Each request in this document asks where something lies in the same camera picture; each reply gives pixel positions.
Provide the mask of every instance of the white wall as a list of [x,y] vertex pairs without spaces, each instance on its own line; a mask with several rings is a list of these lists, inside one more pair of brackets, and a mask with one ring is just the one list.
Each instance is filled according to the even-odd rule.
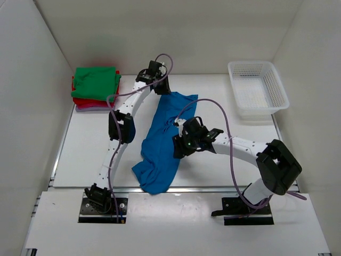
[[290,107],[277,115],[322,230],[341,255],[341,2],[305,0],[274,58]]
[[167,52],[173,74],[224,74],[232,60],[272,60],[302,0],[37,0],[72,69],[136,74]]
[[0,24],[0,255],[17,256],[71,110],[72,72],[31,0],[4,1]]

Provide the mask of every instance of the laundry basket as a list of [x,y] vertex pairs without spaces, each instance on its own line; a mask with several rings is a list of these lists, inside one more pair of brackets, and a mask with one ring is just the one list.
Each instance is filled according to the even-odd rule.
[[288,97],[272,63],[232,61],[228,68],[240,116],[265,116],[289,107]]

